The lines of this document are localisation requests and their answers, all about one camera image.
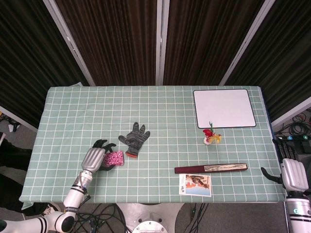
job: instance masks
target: red flower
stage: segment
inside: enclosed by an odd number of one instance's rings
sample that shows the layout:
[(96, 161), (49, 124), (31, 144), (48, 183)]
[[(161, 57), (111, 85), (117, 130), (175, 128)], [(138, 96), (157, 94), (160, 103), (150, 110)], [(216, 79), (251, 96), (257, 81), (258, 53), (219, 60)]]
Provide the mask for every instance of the red flower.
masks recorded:
[(211, 130), (203, 130), (203, 133), (205, 133), (206, 137), (212, 137), (213, 136), (213, 132)]

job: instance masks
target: black glove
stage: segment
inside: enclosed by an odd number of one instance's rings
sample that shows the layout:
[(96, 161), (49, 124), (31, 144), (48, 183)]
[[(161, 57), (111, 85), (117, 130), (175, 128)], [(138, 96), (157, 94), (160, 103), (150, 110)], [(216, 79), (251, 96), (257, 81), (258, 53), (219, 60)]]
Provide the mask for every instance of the black glove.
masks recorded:
[(128, 145), (128, 150), (126, 151), (127, 156), (137, 158), (139, 149), (150, 136), (149, 131), (147, 131), (145, 134), (144, 133), (145, 125), (142, 125), (141, 129), (139, 130), (139, 125), (137, 122), (135, 122), (133, 125), (133, 131), (130, 132), (126, 138), (122, 135), (118, 137), (122, 143)]
[[(97, 140), (94, 145), (93, 148), (103, 148), (105, 149), (105, 154), (107, 154), (107, 152), (112, 152), (112, 148), (111, 147), (115, 147), (116, 144), (114, 143), (109, 143), (105, 146), (103, 146), (103, 144), (107, 142), (107, 140)], [(109, 171), (111, 169), (113, 169), (115, 167), (115, 165), (111, 165), (111, 166), (105, 166), (103, 163), (101, 165), (101, 167), (99, 168), (99, 171)]]

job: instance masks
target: gray glove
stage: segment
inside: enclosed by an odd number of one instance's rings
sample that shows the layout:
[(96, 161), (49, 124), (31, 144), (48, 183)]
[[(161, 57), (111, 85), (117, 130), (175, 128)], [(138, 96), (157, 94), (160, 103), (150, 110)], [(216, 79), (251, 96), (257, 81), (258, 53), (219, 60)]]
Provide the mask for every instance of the gray glove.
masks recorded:
[(148, 139), (150, 136), (150, 132), (147, 131), (145, 134), (145, 125), (142, 125), (139, 130), (139, 125), (137, 122), (133, 125), (133, 131), (130, 132), (126, 138), (122, 135), (118, 137), (118, 139), (128, 145), (128, 150), (125, 152), (127, 156), (137, 158), (138, 151), (141, 148), (142, 144)]

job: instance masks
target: metal frame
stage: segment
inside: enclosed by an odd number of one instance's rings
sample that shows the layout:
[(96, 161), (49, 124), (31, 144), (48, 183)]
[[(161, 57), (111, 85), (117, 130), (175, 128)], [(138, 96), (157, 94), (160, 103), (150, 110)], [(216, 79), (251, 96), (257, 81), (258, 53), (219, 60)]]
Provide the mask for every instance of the metal frame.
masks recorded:
[(170, 0), (157, 0), (155, 84), (163, 85)]
[(78, 63), (78, 66), (84, 74), (88, 84), (90, 86), (96, 86), (56, 2), (54, 0), (43, 0), (43, 2), (57, 25), (61, 35), (63, 36), (74, 59)]
[(265, 0), (265, 2), (263, 3), (263, 5), (261, 6), (261, 9), (259, 10), (256, 18), (254, 19), (254, 22), (252, 24), (252, 26), (249, 28), (248, 33), (245, 36), (245, 39), (243, 40), (237, 54), (235, 55), (235, 57), (233, 58), (227, 72), (225, 73), (225, 75), (223, 76), (222, 80), (219, 83), (219, 86), (223, 86), (230, 74), (232, 73), (232, 71), (234, 70), (235, 66), (237, 65), (237, 63), (239, 62), (240, 58), (242, 57), (242, 55), (244, 54), (247, 46), (249, 45), (249, 43), (251, 42), (251, 40), (253, 39), (255, 33), (257, 32), (259, 26), (261, 25), (261, 23), (263, 22), (264, 18), (266, 17), (266, 15), (268, 14), (268, 12), (270, 11), (272, 5), (274, 4), (275, 0)]
[(280, 116), (278, 119), (274, 120), (271, 125), (272, 128), (275, 129), (279, 125), (283, 124), (285, 121), (291, 119), (295, 115), (305, 111), (306, 109), (311, 107), (311, 97), (307, 98), (305, 101), (298, 104), (296, 107), (289, 110), (287, 113)]
[(38, 129), (36, 127), (32, 126), (31, 124), (27, 123), (23, 119), (19, 118), (18, 116), (16, 116), (15, 114), (11, 113), (9, 110), (7, 110), (1, 106), (0, 106), (0, 112), (6, 114), (8, 117), (16, 120), (17, 122), (26, 126), (27, 128), (31, 129), (32, 131), (38, 132)]

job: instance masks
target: black stripe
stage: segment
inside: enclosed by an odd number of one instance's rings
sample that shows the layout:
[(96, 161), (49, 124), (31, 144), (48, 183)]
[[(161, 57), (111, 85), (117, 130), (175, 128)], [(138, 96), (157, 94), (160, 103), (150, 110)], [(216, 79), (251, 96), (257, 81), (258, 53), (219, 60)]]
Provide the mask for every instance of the black stripe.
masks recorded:
[(311, 222), (309, 219), (291, 218), (291, 221)]
[(55, 224), (54, 224), (55, 230), (56, 230), (56, 223), (57, 223), (57, 221), (58, 221), (58, 219), (59, 219), (60, 216), (58, 216), (58, 218), (57, 218), (56, 221), (55, 221)]
[(76, 189), (76, 188), (71, 188), (71, 189), (76, 190), (76, 191), (78, 191), (78, 192), (80, 192), (80, 193), (83, 193), (83, 195), (84, 195), (84, 192), (82, 192), (82, 191), (79, 190), (79, 189)]
[(44, 217), (42, 219), (43, 219), (44, 225), (45, 225), (44, 233), (46, 233), (48, 231), (48, 223), (47, 223), (47, 220)]
[(309, 216), (309, 215), (294, 215), (294, 214), (290, 214), (290, 216), (293, 216), (293, 217), (309, 217), (309, 218), (311, 218), (311, 216)]
[(38, 218), (39, 219), (39, 221), (40, 221), (40, 223), (41, 223), (41, 230), (40, 230), (40, 233), (43, 233), (43, 222), (42, 222), (42, 220), (40, 219), (40, 218)]

